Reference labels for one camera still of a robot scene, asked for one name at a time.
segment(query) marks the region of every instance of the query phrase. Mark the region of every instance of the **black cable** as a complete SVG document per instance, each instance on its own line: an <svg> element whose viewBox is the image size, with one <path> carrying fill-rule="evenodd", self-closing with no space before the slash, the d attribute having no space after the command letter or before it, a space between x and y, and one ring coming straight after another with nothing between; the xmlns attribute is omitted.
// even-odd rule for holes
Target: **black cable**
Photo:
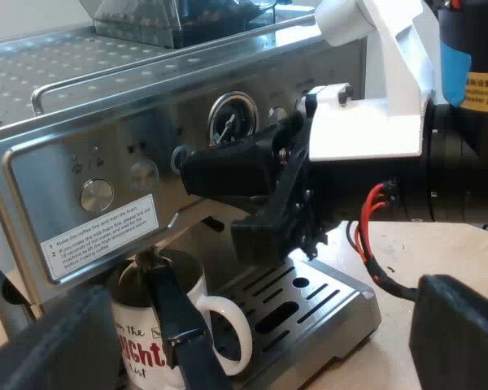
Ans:
<svg viewBox="0 0 488 390"><path fill-rule="evenodd" d="M364 238L362 229L359 230L359 239L361 241L361 245L364 248L367 248L367 242ZM365 257L367 258L367 264L365 264L367 267L367 272L369 275L371 275L371 278L373 278L376 285L397 298L406 299L413 302L417 300L417 288L405 287L388 276L385 270L380 267L376 258L368 253L368 251L365 252Z"/></svg>
<svg viewBox="0 0 488 390"><path fill-rule="evenodd" d="M349 241L349 245L352 246L352 249L354 249L357 253L359 253L359 250L358 250L358 248L356 248L356 244L355 244L354 240L351 237L351 226L352 226L352 223L353 222L354 221L347 222L347 226L345 228L345 233L346 233L346 236L347 236L347 241Z"/></svg>

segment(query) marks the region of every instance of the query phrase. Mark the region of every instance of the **metal rail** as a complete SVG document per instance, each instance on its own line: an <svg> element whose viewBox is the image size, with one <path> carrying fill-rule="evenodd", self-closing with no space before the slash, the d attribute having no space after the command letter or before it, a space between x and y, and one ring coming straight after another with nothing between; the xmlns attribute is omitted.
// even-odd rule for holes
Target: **metal rail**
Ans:
<svg viewBox="0 0 488 390"><path fill-rule="evenodd" d="M194 52L197 52L200 50L210 49L214 46L232 43L232 42L239 41L241 39L246 39L249 37L257 37L257 36L262 35L262 34L272 33L276 30L296 26L299 24L305 24L305 23L315 23L315 16L314 15L301 16L299 18L286 20L285 22L280 22L277 24L271 24L269 26L257 28L255 30L240 32L239 34L235 34L235 35L232 35L230 37L225 37L225 38L221 38L221 39L218 39L215 41L209 41L206 43L202 43L200 45L194 45L194 46L187 47L184 49L179 49L179 50L176 50L176 51L169 53L169 54L161 54L161 55L157 55L154 57L142 59L141 61L136 61L135 63L128 63L125 65L120 65L118 67L112 67L110 69L105 69L102 71L95 71L92 73L88 73L86 75L82 75L82 76L78 76L78 77L73 77L71 79L58 81L58 82L55 82L52 84L46 84L46 85L43 85L42 87L40 87L38 89L35 89L33 92L33 95L31 96L31 105L33 106L33 112L34 112L35 116L39 116L39 115L44 114L43 105L41 104L41 98L45 93L48 93L49 91L54 91L56 89L65 88L65 87L68 87L68 86L74 85L74 84L84 83L86 81L91 81L94 79L98 79L100 77L112 76L112 75L115 75L116 73L120 73L120 72L130 71L130 70L136 69L138 67L144 67L145 65L151 65L153 63L157 63L157 62L163 61L165 59L170 59L170 58L176 57L178 55L189 54L189 53L194 53Z"/></svg>

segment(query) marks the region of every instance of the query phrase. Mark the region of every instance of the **warning label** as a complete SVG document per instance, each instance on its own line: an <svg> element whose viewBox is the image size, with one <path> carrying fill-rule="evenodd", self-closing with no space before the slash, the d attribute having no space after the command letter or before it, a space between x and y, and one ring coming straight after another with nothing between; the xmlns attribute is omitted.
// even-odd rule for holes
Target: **warning label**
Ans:
<svg viewBox="0 0 488 390"><path fill-rule="evenodd" d="M41 243L54 280L159 227L147 195Z"/></svg>
<svg viewBox="0 0 488 390"><path fill-rule="evenodd" d="M461 107L488 112L488 73L468 73L464 101Z"/></svg>

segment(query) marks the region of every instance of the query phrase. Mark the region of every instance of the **portafilter handle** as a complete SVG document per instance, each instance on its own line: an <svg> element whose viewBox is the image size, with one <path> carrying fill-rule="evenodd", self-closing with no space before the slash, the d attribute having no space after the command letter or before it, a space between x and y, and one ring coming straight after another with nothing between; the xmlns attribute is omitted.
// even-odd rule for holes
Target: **portafilter handle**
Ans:
<svg viewBox="0 0 488 390"><path fill-rule="evenodd" d="M213 351L208 326L177 283L169 259L154 247L136 256L159 320L167 364L179 366L187 389L231 389Z"/></svg>

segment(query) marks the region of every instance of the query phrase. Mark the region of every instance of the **blue tape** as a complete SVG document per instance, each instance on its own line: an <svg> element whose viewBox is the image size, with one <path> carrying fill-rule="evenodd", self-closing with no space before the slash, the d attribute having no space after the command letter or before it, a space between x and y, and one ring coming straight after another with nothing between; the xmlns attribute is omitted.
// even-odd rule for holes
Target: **blue tape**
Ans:
<svg viewBox="0 0 488 390"><path fill-rule="evenodd" d="M468 72L472 67L472 56L441 42L442 95L454 107L464 100Z"/></svg>

